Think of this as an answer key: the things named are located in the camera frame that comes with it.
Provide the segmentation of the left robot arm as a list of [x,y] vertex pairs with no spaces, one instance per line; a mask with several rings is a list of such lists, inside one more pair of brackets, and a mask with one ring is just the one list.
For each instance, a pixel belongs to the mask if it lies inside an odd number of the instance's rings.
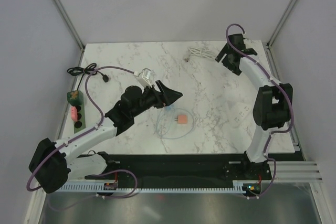
[[95,126],[81,130],[70,138],[54,142],[45,138],[40,141],[28,166],[32,175],[26,189],[34,191],[30,184],[36,179],[39,183],[36,190],[43,189],[48,194],[57,191],[67,182],[71,172],[70,163],[79,155],[127,131],[134,124],[135,117],[144,111],[152,107],[161,109],[170,106],[183,96],[160,80],[156,81],[156,85],[157,90],[153,86],[144,89],[129,86],[114,107],[101,114],[102,118]]

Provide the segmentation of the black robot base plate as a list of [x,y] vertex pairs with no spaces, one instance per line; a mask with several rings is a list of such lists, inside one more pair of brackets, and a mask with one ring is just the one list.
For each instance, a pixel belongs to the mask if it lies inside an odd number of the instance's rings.
[[126,180],[132,186],[141,180],[181,179],[270,180],[267,162],[249,163],[244,154],[104,154],[108,166],[100,179]]

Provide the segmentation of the orange pink plug adapter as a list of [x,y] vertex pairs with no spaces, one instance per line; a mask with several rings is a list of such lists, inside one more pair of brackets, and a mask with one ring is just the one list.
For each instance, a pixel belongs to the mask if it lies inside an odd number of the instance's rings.
[[181,125],[188,123],[188,117],[186,114],[179,114],[175,117],[174,120],[177,124],[181,124]]

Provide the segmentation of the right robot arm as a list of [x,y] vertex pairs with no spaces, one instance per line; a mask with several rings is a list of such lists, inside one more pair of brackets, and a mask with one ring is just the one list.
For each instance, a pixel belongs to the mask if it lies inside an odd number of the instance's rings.
[[241,174],[248,179],[259,173],[258,163],[267,159],[271,136],[287,133],[293,125],[293,87],[271,76],[262,66],[257,53],[247,48],[243,34],[227,36],[227,43],[215,58],[237,76],[244,73],[257,90],[253,119],[257,127],[249,148],[248,161],[240,166]]

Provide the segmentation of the white power strip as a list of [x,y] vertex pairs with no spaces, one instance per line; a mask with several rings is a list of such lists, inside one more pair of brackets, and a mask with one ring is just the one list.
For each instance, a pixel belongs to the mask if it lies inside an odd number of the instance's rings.
[[250,104],[227,101],[228,119],[233,128],[239,127],[250,111]]

